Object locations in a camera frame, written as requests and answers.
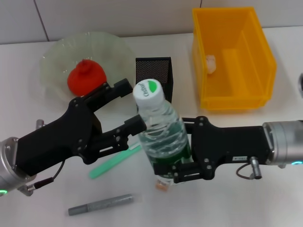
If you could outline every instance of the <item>yellow plastic bin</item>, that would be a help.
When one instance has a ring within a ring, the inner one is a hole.
[[[201,108],[247,110],[272,95],[276,61],[253,7],[193,9],[192,47]],[[207,74],[207,55],[216,70]]]

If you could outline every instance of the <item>white wall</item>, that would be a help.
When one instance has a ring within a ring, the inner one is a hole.
[[[85,31],[119,36],[192,32],[200,0],[36,0],[50,40]],[[303,26],[303,0],[203,0],[254,6],[263,27]],[[46,41],[34,0],[0,0],[0,44]]]
[[[0,0],[0,44],[46,41],[33,0]]]

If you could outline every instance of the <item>white table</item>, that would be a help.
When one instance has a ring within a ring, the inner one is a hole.
[[[303,71],[303,27],[264,29],[278,68],[272,99],[264,108],[241,114],[212,114],[199,109],[191,61],[192,34],[125,38],[137,57],[172,58],[173,106],[181,116],[206,115],[220,127],[261,125],[268,121],[303,119],[303,99],[297,80]],[[66,110],[38,82],[38,61],[53,43],[0,46],[0,138],[22,137],[36,119],[56,120]],[[104,130],[136,113],[131,95],[98,111]],[[178,185],[168,193],[154,187],[152,168],[140,151],[103,176],[91,180],[89,171],[109,157],[87,166],[74,157],[55,182],[26,197],[12,191],[0,198],[3,227],[284,227],[302,226],[303,166],[262,166],[263,179],[236,176],[240,165],[223,165],[211,181]],[[40,173],[53,176],[59,164]],[[243,170],[249,174],[250,168]],[[67,209],[126,193],[141,193],[142,202],[69,217]]]

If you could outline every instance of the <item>bottle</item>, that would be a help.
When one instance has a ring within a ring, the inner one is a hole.
[[[191,161],[191,150],[182,118],[165,100],[160,82],[145,79],[136,84],[133,95],[138,113],[147,130],[139,134],[139,140],[151,165],[174,165]],[[171,174],[158,178],[159,189],[166,191],[173,184]]]

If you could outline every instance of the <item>robotic arm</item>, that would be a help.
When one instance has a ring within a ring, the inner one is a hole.
[[[18,139],[0,143],[0,196],[18,189],[27,196],[57,176],[64,161],[73,156],[91,164],[98,158],[128,149],[129,135],[146,130],[139,115],[124,125],[102,132],[94,112],[117,97],[132,92],[124,79],[110,87],[104,83],[91,93],[71,100],[65,114],[45,125],[37,121],[37,130]],[[156,175],[171,173],[174,182],[211,180],[215,170],[225,163],[251,165],[251,179],[262,177],[259,165],[303,164],[303,122],[267,122],[263,126],[217,128],[206,117],[184,118],[192,134],[194,162],[154,165]],[[54,177],[27,185],[36,174],[62,162]]]

